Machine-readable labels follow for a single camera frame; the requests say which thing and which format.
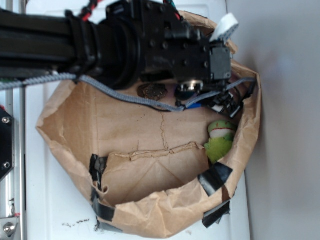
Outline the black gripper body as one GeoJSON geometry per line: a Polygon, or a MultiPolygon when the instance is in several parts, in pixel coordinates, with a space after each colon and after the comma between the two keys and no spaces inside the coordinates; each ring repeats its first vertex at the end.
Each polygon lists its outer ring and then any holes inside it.
{"type": "Polygon", "coordinates": [[[141,2],[145,43],[143,82],[175,82],[180,92],[222,91],[231,78],[230,50],[210,41],[170,4],[141,2]]]}

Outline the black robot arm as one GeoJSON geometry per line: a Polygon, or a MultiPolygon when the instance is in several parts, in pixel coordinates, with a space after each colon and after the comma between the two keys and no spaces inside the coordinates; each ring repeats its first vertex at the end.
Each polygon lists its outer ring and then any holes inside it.
{"type": "Polygon", "coordinates": [[[230,50],[211,40],[169,4],[120,0],[98,24],[65,17],[0,12],[0,75],[27,79],[52,72],[87,75],[124,90],[138,80],[196,81],[206,89],[231,78],[230,50]]]}

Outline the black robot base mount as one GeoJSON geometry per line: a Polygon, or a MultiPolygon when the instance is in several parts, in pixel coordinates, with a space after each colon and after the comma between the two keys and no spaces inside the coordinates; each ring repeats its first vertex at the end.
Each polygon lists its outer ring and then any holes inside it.
{"type": "Polygon", "coordinates": [[[0,107],[0,181],[13,168],[13,119],[0,107]]]}

